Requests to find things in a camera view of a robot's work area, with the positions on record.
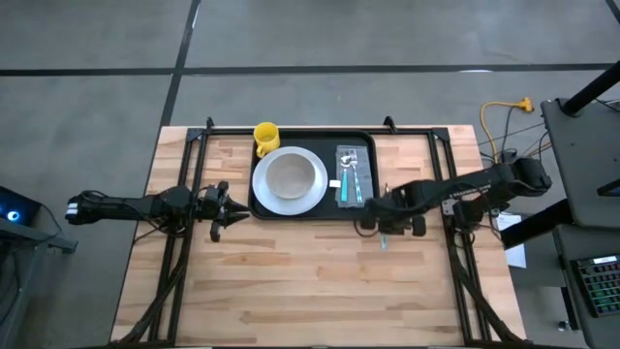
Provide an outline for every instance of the black metal frame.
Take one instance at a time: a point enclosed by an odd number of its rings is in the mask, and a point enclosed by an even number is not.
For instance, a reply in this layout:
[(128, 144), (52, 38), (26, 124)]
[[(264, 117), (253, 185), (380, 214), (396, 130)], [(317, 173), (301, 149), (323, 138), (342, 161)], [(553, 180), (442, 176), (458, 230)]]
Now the black metal frame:
[[(287, 130), (297, 130), (295, 127), (286, 128)], [(303, 128), (304, 131), (312, 131), (313, 128)], [(356, 127), (342, 127), (336, 130), (360, 130), (367, 132), (371, 135), (419, 135), (426, 136), (428, 139), (431, 163), (433, 166), (433, 173), (437, 180), (443, 178), (441, 172), (441, 164), (439, 160), (439, 152), (437, 148), (437, 142), (442, 142), (446, 153), (446, 159), (448, 163), (449, 177), (456, 176), (456, 167), (454, 164), (454, 158), (452, 154), (450, 144), (450, 134), (447, 128), (404, 128), (399, 129), (394, 124), (394, 121), (390, 116), (387, 116), (384, 121), (384, 127), (376, 128), (356, 128)], [(192, 183), (192, 192), (197, 193), (201, 186), (202, 167), (204, 157), (206, 154), (206, 144), (208, 137), (210, 136), (233, 136), (233, 135), (247, 135), (251, 136), (253, 128), (225, 128), (214, 127), (213, 121), (209, 117), (206, 122), (206, 128), (190, 128), (187, 130), (185, 145), (183, 148), (183, 157), (181, 160), (181, 168), (179, 171), (179, 177), (177, 184), (184, 185), (187, 179), (187, 172), (189, 169), (190, 156), (192, 154), (192, 147), (195, 142), (199, 143), (199, 154), (197, 159), (197, 165), (194, 174), (194, 181)], [(454, 285), (454, 293), (456, 294), (456, 307), (459, 314), (459, 321), (461, 325), (461, 331), (465, 344), (474, 340), (472, 335), (472, 329), (467, 311), (467, 303), (465, 300), (465, 294), (463, 292), (463, 284), (456, 277), (457, 270), (455, 270), (457, 264), (461, 264), (456, 250), (455, 243), (455, 230), (453, 224), (451, 224), (451, 217), (444, 215), (442, 212), (442, 219), (444, 222), (444, 231), (446, 234), (446, 241), (449, 254), (449, 262), (452, 272), (452, 281)], [(188, 223), (185, 235), (182, 237), (181, 252), (176, 262), (174, 269), (171, 271), (172, 255), (175, 246), (175, 238), (168, 237), (166, 241), (166, 247), (164, 250), (164, 256), (162, 260), (162, 267), (160, 269), (160, 277), (157, 287), (157, 294), (152, 304), (150, 304), (145, 311), (144, 315), (136, 323), (132, 331), (119, 341), (114, 341), (104, 346), (107, 348), (164, 348), (175, 345), (176, 334), (178, 331), (178, 320), (181, 310), (181, 303), (183, 298), (183, 287), (185, 282), (185, 272), (189, 263), (189, 251), (191, 247), (192, 233), (194, 228), (194, 221)], [(476, 267), (476, 258), (474, 256), (474, 249), (472, 243), (463, 241), (464, 251), (466, 256), (467, 271), (472, 282), (477, 288), (480, 287), (480, 279), (478, 275), (478, 269)], [(159, 331), (161, 325), (162, 307), (166, 298), (170, 295), (172, 289), (174, 289), (174, 296), (172, 300), (169, 328), (165, 339), (160, 339)], [(481, 339), (488, 341), (491, 339), (488, 322), (481, 309), (475, 304), (477, 310), (478, 322), (480, 325)], [(140, 341), (144, 336), (146, 330), (149, 329), (147, 341)]]

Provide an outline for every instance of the fork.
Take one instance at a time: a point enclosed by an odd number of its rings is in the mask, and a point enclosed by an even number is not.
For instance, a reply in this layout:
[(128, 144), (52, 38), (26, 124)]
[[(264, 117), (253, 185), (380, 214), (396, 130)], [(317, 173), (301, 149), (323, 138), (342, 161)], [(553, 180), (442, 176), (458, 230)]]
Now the fork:
[(352, 152), (351, 152), (351, 166), (353, 167), (353, 176), (354, 176), (354, 179), (356, 181), (356, 197), (357, 197), (357, 202), (361, 203), (361, 189), (359, 188), (359, 180), (357, 179), (356, 165), (357, 165), (357, 152), (356, 152), (355, 149), (352, 149)]

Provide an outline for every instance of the wooden table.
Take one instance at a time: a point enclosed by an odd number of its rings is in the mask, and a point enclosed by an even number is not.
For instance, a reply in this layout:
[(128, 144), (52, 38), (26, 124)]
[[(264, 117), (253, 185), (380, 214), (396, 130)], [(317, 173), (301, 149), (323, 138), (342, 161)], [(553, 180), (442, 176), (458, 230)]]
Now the wooden table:
[[(473, 127), (448, 127), (458, 174), (481, 169)], [(148, 193), (176, 184), (186, 130), (162, 130)], [(382, 186), (433, 178), (426, 137), (374, 138)], [(251, 137), (210, 137), (203, 185), (227, 180), (231, 197), (247, 203), (251, 149)], [(188, 186), (193, 173), (190, 166)], [(425, 217), (425, 237), (388, 238), (385, 251), (378, 237), (360, 238), (351, 222), (251, 217), (223, 231), (220, 243), (209, 239), (210, 222), (196, 224), (177, 345), (462, 344), (441, 215), (434, 209)], [(148, 230), (139, 224), (137, 234)], [(165, 241), (153, 234), (134, 246), (111, 339), (127, 333), (152, 301)], [(483, 293), (524, 337), (500, 241), (481, 229), (474, 247)], [(468, 308), (476, 329), (471, 299)]]

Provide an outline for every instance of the electrical plug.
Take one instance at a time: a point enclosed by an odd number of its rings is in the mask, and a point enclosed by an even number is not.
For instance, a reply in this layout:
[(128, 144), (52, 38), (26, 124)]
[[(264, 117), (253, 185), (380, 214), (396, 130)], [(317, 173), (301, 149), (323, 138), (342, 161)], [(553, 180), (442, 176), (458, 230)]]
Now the electrical plug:
[(532, 100), (530, 99), (530, 97), (523, 98), (523, 101), (517, 103), (516, 106), (526, 112), (534, 111), (534, 106), (532, 106)]

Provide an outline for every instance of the mug handle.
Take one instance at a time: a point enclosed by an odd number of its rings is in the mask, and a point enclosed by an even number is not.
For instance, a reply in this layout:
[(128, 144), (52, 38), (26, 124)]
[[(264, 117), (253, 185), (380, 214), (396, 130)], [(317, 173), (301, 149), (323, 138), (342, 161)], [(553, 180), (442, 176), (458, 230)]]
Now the mug handle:
[(262, 146), (262, 145), (259, 145), (259, 146), (256, 148), (256, 156), (258, 156), (258, 157), (260, 157), (260, 158), (264, 158), (265, 154), (264, 154), (264, 152), (263, 152), (263, 146)]

